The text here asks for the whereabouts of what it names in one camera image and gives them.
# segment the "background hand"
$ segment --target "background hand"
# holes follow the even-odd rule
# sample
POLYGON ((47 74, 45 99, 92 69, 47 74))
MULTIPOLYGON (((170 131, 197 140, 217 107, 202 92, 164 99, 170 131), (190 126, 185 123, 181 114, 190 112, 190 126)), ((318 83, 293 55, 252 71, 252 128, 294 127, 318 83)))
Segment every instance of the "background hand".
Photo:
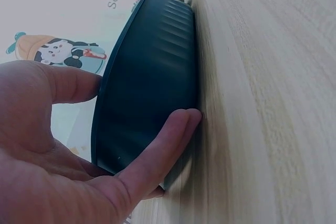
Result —
POLYGON ((201 114, 177 110, 118 176, 53 138, 51 105, 92 99, 100 77, 33 61, 0 65, 0 219, 8 223, 121 223, 157 187, 188 144, 201 114))

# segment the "orange hat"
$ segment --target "orange hat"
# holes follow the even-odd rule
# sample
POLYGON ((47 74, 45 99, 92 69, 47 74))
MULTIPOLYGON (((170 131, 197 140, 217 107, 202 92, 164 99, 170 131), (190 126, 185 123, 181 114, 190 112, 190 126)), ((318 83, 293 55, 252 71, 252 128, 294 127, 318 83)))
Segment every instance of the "orange hat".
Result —
POLYGON ((22 60, 34 60, 38 49, 54 38, 49 35, 22 35, 16 42, 16 57, 22 60))

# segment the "wood grain surface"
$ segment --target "wood grain surface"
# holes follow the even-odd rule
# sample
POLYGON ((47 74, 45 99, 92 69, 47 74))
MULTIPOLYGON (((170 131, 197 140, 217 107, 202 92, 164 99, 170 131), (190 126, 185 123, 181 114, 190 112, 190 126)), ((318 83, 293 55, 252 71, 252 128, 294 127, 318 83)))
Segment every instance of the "wood grain surface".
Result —
POLYGON ((336 0, 187 1, 204 118, 132 223, 336 223, 336 0))

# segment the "cartoon character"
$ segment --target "cartoon character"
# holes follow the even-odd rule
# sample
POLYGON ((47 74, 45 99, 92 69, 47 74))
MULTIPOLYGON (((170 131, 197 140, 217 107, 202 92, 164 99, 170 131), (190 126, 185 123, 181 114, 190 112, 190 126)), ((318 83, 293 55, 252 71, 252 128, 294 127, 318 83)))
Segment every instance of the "cartoon character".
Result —
POLYGON ((6 53, 11 54, 13 51, 18 59, 34 60, 53 66, 72 66, 93 73, 102 69, 107 58, 105 51, 96 43, 25 33, 15 35, 15 43, 6 53))

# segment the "bowl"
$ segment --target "bowl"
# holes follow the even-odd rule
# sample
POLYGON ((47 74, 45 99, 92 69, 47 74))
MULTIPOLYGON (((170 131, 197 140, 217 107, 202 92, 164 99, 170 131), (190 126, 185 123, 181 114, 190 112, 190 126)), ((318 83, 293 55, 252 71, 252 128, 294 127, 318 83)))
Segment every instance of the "bowl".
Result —
POLYGON ((92 163, 116 174, 176 109, 196 107, 195 18, 178 0, 140 0, 111 53, 91 130, 92 163))

